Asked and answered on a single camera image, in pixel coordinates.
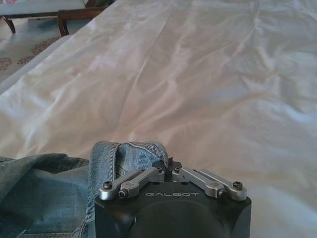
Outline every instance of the white satin fabric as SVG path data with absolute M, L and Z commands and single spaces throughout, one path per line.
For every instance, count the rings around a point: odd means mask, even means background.
M 314 0 L 118 0 L 0 96 L 0 154 L 156 140 L 240 180 L 253 238 L 317 234 Z

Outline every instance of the black screw head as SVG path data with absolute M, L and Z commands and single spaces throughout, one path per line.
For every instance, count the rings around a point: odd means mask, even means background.
M 233 187 L 237 190 L 242 190 L 243 184 L 239 181 L 235 181 L 235 182 L 233 182 Z
M 127 198 L 128 194 L 129 194 L 129 192 L 126 189 L 122 189 L 118 193 L 119 197 L 122 198 L 122 199 Z
M 104 189 L 112 189 L 112 182 L 111 181 L 106 181 L 103 183 L 103 188 Z
M 176 167 L 176 168 L 174 169 L 174 171 L 179 174 L 179 172 L 180 172 L 180 167 Z
M 220 189 L 218 192 L 218 197 L 219 198 L 225 198 L 228 195 L 226 189 Z

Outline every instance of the floor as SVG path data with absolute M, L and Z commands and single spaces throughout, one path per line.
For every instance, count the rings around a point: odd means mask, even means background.
M 68 21 L 70 34 L 89 20 Z M 12 34 L 0 19 L 0 82 L 12 75 L 34 56 L 60 38 L 56 19 L 14 19 L 16 34 Z

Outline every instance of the denim seam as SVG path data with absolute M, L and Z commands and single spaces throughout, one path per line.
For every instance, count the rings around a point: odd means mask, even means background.
M 145 151 L 149 152 L 150 154 L 152 154 L 152 155 L 155 156 L 155 157 L 161 158 L 161 156 L 156 155 L 155 153 L 153 153 L 153 151 L 149 150 L 149 149 L 148 149 L 147 147 L 145 147 L 145 146 L 140 146 L 140 145 L 132 144 L 131 142 L 127 142 L 127 144 L 129 144 L 129 145 L 131 145 L 131 146 L 133 146 L 133 147 L 136 147 L 136 148 L 145 150 Z
M 109 157 L 110 157 L 110 169 L 111 169 L 111 171 L 112 171 L 111 176 L 110 176 L 110 179 L 111 179 L 111 180 L 113 180 L 113 178 L 114 178 L 113 175 L 115 174 L 115 169 L 113 169 L 113 168 L 115 168 L 115 165 L 114 165 L 115 151 L 117 151 L 117 149 L 118 149 L 119 146 L 120 146 L 120 143 L 112 143 L 112 144 L 111 144 L 111 149 L 110 149 L 110 153 L 109 153 Z M 93 210 L 92 206 L 88 208 L 88 212 L 87 212 L 87 214 L 86 214 L 86 219 L 85 219 L 85 222 L 86 222 L 86 223 L 91 222 L 91 220 L 95 218 L 95 216 L 94 216 L 94 210 Z
M 70 238 L 72 233 L 23 234 L 22 238 Z

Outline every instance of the denim jeans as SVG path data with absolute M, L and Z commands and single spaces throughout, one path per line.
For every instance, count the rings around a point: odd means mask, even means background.
M 93 238 L 94 199 L 102 182 L 159 160 L 168 166 L 159 143 L 107 141 L 95 144 L 90 160 L 0 157 L 0 238 Z

